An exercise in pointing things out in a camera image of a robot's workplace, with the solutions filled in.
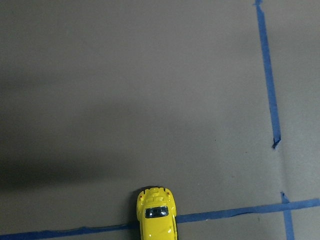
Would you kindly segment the yellow beetle toy car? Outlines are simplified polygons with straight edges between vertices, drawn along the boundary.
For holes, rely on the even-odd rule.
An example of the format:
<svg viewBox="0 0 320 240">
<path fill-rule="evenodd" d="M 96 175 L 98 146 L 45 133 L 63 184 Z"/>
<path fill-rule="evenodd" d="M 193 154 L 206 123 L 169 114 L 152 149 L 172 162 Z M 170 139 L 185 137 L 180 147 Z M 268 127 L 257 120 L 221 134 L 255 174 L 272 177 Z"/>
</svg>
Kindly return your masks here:
<svg viewBox="0 0 320 240">
<path fill-rule="evenodd" d="M 142 240 L 178 240 L 177 207 L 172 192 L 150 186 L 137 196 L 136 217 Z"/>
</svg>

